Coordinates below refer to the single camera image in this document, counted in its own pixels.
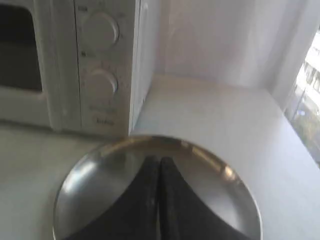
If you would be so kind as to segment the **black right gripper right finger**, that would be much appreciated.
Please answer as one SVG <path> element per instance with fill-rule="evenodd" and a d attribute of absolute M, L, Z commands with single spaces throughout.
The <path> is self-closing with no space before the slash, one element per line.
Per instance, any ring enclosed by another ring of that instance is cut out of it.
<path fill-rule="evenodd" d="M 247 240 L 196 195 L 174 161 L 159 165 L 159 222 L 162 240 Z"/>

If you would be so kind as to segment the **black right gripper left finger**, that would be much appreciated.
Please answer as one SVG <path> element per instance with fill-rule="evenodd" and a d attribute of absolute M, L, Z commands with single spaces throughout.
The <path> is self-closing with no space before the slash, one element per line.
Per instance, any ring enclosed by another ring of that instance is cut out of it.
<path fill-rule="evenodd" d="M 147 156 L 116 202 L 71 240 L 155 240 L 157 238 L 160 162 Z"/>

